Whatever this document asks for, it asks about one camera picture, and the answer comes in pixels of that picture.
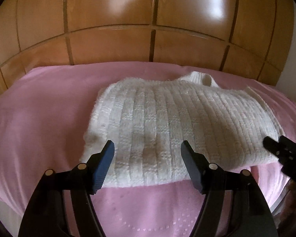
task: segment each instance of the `pink bedsheet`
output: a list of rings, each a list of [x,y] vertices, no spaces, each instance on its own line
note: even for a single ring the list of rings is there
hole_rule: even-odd
[[[191,71],[212,75],[222,88],[253,87],[270,106],[286,136],[296,142],[296,104],[255,80],[152,62],[36,68],[0,97],[0,199],[23,214],[46,169],[61,172],[79,163],[83,134],[101,88],[125,77],[165,81]],[[250,170],[272,205],[287,182],[287,177],[280,173],[280,165],[272,163]],[[105,188],[92,200],[108,237],[168,237],[190,234],[203,197],[190,181],[182,181],[150,187]],[[77,235],[74,224],[71,229]]]

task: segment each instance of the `pink blanket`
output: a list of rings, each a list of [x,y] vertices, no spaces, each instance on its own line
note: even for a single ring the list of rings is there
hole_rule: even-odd
[[[223,72],[149,62],[110,62],[33,69],[0,97],[0,199],[23,214],[44,171],[70,170],[83,152],[83,134],[98,91],[125,77],[173,80],[191,71],[213,76],[222,88],[253,87],[286,136],[296,142],[296,104],[274,88]],[[251,167],[269,205],[287,177],[280,165]],[[190,181],[101,189],[92,196],[106,235],[188,236],[204,197]],[[227,210],[222,217],[225,225]],[[77,235],[74,224],[73,234]]]

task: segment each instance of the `bed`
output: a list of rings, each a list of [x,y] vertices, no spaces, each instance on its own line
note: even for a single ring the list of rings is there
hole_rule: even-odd
[[[292,0],[41,1],[0,7],[0,219],[13,236],[42,173],[79,162],[98,91],[125,77],[199,71],[251,86],[296,142],[296,103],[270,86],[289,53]],[[280,165],[249,169],[272,206],[288,181]],[[108,236],[188,236],[203,199],[182,181],[105,188],[93,202]]]

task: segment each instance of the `ribbed knit texture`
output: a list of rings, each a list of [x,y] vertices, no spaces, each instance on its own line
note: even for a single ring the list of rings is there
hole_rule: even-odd
[[[129,187],[189,179],[180,147],[188,140],[225,170],[276,161],[265,136],[284,135],[268,105],[252,89],[224,90],[208,74],[175,81],[127,78],[98,97],[84,135],[81,161],[107,140],[115,156],[104,187]]]

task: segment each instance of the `pink fabric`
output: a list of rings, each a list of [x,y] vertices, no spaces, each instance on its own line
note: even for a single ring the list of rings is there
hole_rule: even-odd
[[[152,62],[110,62],[33,69],[0,97],[0,199],[23,214],[44,171],[79,163],[83,134],[98,91],[125,77],[173,80],[191,71],[209,73],[228,89],[251,86],[267,102],[286,136],[296,141],[296,104],[274,88],[223,72]],[[251,167],[267,202],[287,177],[280,165]],[[188,236],[203,198],[182,181],[150,187],[106,188],[92,196],[108,237]]]

